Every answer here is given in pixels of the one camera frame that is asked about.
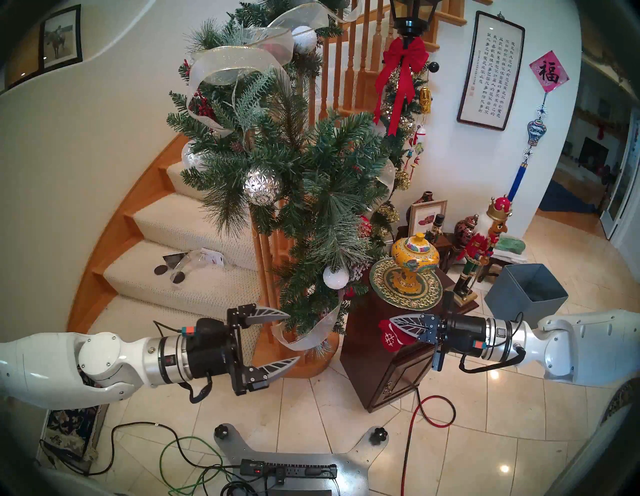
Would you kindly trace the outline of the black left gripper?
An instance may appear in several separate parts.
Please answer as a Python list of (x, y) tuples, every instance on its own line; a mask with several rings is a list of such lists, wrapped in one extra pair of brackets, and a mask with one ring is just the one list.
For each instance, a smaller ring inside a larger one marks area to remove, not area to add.
[(267, 389), (286, 375), (299, 361), (295, 356), (260, 367), (245, 366), (242, 361), (241, 329), (289, 319), (288, 313), (259, 306), (241, 305), (227, 310), (227, 324), (216, 319), (199, 319), (184, 327), (188, 371), (193, 379), (228, 374), (237, 396)]

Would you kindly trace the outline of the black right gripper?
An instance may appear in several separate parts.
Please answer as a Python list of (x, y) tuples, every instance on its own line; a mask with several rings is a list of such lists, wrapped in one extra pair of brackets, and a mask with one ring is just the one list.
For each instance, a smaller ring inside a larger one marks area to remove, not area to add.
[(480, 357), (487, 348), (487, 321), (452, 311), (455, 293), (443, 292), (441, 312), (436, 314), (404, 314), (390, 318), (389, 329), (400, 345), (434, 344), (433, 370), (441, 371), (445, 355), (454, 351), (461, 355), (461, 371), (485, 371), (482, 367), (467, 369), (467, 356)]

